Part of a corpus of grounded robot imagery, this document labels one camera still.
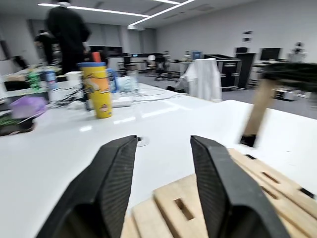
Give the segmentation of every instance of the blue cup lid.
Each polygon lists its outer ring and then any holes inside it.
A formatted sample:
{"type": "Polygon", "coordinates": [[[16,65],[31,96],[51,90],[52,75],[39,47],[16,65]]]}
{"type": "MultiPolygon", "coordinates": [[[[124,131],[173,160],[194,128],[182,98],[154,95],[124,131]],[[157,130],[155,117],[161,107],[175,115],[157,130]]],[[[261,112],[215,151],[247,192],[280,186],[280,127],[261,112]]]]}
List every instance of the blue cup lid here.
{"type": "Polygon", "coordinates": [[[105,62],[83,62],[83,63],[78,63],[77,64],[78,67],[80,68],[84,68],[84,67],[102,67],[102,66],[106,66],[105,62]]]}

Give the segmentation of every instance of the green bottle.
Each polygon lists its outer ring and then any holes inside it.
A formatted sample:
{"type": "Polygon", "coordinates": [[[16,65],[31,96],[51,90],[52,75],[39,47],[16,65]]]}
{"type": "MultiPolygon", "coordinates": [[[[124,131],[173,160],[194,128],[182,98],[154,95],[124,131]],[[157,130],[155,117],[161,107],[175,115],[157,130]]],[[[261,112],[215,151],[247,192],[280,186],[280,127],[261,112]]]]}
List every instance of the green bottle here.
{"type": "Polygon", "coordinates": [[[30,84],[30,87],[37,92],[40,89],[40,78],[39,76],[34,73],[30,72],[28,75],[28,83],[30,84]]]}

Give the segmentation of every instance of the white lab coat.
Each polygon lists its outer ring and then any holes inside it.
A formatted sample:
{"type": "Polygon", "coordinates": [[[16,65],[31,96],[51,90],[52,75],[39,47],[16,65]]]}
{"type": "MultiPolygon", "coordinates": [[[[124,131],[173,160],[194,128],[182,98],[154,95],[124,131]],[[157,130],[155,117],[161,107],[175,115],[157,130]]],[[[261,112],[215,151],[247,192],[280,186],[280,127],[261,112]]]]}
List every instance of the white lab coat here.
{"type": "Polygon", "coordinates": [[[213,102],[222,101],[220,72],[215,59],[197,59],[176,85],[193,97],[213,102]]]}

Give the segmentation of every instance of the black cabinet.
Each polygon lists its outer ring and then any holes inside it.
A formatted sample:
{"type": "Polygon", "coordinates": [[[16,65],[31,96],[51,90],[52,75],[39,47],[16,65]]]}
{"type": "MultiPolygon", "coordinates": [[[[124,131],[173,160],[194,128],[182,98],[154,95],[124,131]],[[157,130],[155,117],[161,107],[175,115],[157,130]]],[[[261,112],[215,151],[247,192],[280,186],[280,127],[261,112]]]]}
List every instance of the black cabinet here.
{"type": "Polygon", "coordinates": [[[247,88],[250,78],[250,73],[253,65],[253,60],[255,53],[237,53],[236,58],[242,61],[240,79],[239,79],[239,88],[247,88]]]}
{"type": "Polygon", "coordinates": [[[241,71],[240,59],[224,55],[204,55],[204,58],[216,59],[221,76],[222,88],[233,88],[238,86],[241,71]]]}

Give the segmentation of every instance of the ceiling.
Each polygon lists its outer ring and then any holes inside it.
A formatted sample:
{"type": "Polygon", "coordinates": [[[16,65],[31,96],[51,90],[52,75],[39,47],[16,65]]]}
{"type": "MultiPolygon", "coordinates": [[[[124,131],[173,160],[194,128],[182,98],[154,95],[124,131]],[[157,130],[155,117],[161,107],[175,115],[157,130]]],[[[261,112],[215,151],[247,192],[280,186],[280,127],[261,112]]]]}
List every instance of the ceiling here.
{"type": "MultiPolygon", "coordinates": [[[[172,11],[142,22],[138,26],[157,28],[186,18],[206,14],[211,11],[248,3],[256,0],[195,0],[172,11]]],[[[22,14],[28,19],[45,19],[50,7],[37,6],[38,3],[51,3],[51,0],[1,0],[0,13],[22,14]]],[[[174,5],[153,0],[72,0],[73,6],[124,11],[153,15],[174,5]]],[[[129,25],[143,19],[138,16],[113,13],[75,10],[86,22],[114,25],[129,25]]]]}

